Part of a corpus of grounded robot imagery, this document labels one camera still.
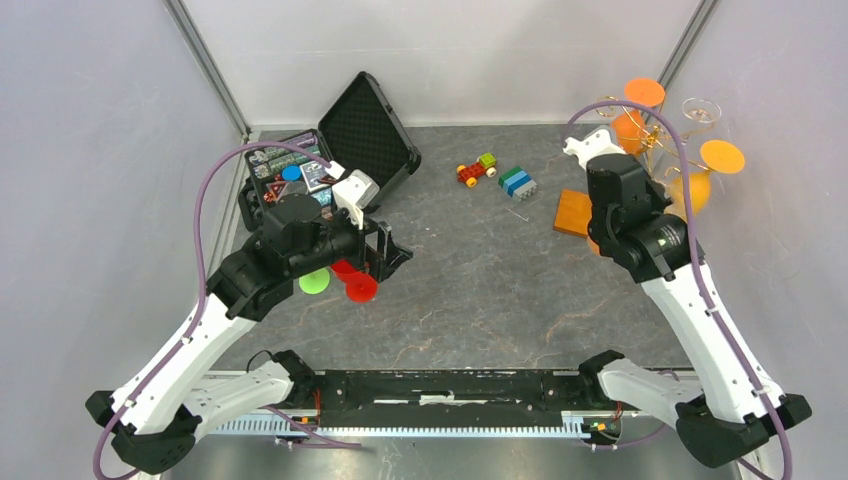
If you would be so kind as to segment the red plastic wine glass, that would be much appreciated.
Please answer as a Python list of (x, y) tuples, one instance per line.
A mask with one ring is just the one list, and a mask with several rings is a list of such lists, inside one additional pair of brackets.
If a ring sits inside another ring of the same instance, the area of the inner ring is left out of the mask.
[(378, 292), (378, 282), (368, 273), (357, 270), (347, 260), (339, 260), (331, 265), (335, 276), (344, 284), (347, 297), (355, 303), (367, 303)]

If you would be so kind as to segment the green plastic wine glass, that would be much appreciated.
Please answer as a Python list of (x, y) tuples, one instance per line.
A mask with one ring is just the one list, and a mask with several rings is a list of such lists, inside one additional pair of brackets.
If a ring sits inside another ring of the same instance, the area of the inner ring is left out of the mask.
[(325, 267), (305, 274), (298, 279), (298, 285), (301, 291), (308, 295), (317, 295), (324, 292), (330, 285), (330, 282), (331, 274)]

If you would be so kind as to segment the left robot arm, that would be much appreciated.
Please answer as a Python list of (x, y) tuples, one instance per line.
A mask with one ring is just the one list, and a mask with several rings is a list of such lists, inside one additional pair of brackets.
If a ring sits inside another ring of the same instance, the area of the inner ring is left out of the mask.
[(228, 255), (200, 288), (184, 324), (154, 358), (121, 388), (94, 392), (86, 409), (133, 472), (163, 473), (219, 426), (265, 406), (306, 405), (312, 370), (294, 353), (277, 353), (262, 366), (199, 389), (218, 358), (293, 295), (295, 281), (347, 261), (377, 282), (412, 258), (390, 227), (355, 223), (347, 209), (325, 218), (308, 195), (286, 196), (260, 228)]

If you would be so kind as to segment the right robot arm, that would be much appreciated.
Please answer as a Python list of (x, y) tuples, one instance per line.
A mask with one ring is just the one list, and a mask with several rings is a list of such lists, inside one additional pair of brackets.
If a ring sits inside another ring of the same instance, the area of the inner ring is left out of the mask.
[(577, 392), (591, 408), (626, 403), (673, 428), (689, 453), (716, 468), (809, 419), (757, 361), (723, 306), (688, 223), (666, 213), (661, 185), (631, 155), (600, 154), (584, 166), (590, 239), (660, 309), (698, 376), (677, 382), (608, 350), (579, 366)]

